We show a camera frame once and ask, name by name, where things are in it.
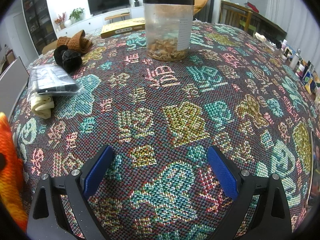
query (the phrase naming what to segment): yellow box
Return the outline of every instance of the yellow box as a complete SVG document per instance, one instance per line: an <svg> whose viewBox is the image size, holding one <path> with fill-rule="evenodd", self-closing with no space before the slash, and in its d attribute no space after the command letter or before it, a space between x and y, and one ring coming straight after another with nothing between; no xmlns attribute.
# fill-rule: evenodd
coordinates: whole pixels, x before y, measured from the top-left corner
<svg viewBox="0 0 320 240"><path fill-rule="evenodd" d="M105 39L120 33L144 30L144 18L135 18L116 23L104 25L101 31L101 38Z"/></svg>

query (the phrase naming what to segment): metal screw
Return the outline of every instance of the metal screw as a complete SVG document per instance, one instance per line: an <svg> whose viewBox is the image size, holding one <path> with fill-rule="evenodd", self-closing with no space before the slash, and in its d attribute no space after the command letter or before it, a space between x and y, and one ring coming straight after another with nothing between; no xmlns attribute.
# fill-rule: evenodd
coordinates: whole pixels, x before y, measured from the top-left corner
<svg viewBox="0 0 320 240"><path fill-rule="evenodd" d="M47 179L49 177L49 175L47 174L47 173L45 173L45 174L43 174L42 176L41 176L41 179Z"/></svg>
<svg viewBox="0 0 320 240"><path fill-rule="evenodd" d="M275 173L272 174L272 177L273 177L274 179L279 179L279 175L278 175L278 174L275 174Z"/></svg>
<svg viewBox="0 0 320 240"><path fill-rule="evenodd" d="M250 172L247 171L247 170L242 170L242 171L241 171L241 174L242 174L243 176L249 176L249 175L250 175Z"/></svg>
<svg viewBox="0 0 320 240"><path fill-rule="evenodd" d="M72 176L77 176L80 173L78 169L71 171Z"/></svg>

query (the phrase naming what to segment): brown knitted cloth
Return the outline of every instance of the brown knitted cloth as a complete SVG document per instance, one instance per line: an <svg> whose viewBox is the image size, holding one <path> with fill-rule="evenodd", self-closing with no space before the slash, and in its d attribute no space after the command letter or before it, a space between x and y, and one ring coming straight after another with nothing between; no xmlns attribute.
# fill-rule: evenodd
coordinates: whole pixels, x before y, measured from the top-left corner
<svg viewBox="0 0 320 240"><path fill-rule="evenodd" d="M92 45L92 41L84 37L84 30L79 31L72 38L68 38L67 36L60 37L57 41L57 47L67 45L69 49L74 49L81 55L86 54Z"/></svg>

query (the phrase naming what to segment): cream cloth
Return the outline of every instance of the cream cloth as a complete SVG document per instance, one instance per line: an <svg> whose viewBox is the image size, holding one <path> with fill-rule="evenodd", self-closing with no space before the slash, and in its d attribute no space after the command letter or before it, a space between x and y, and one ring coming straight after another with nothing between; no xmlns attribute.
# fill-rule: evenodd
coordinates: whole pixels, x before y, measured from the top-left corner
<svg viewBox="0 0 320 240"><path fill-rule="evenodd" d="M51 108L54 108L52 97L36 95L31 99L31 112L43 119L51 117Z"/></svg>

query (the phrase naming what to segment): transparent jar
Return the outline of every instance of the transparent jar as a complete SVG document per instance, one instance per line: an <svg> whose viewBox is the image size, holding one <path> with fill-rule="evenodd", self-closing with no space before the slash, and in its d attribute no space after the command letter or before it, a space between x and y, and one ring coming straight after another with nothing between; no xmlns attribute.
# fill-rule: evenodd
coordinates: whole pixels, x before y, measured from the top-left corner
<svg viewBox="0 0 320 240"><path fill-rule="evenodd" d="M187 56L195 0L143 0L147 53L163 61Z"/></svg>

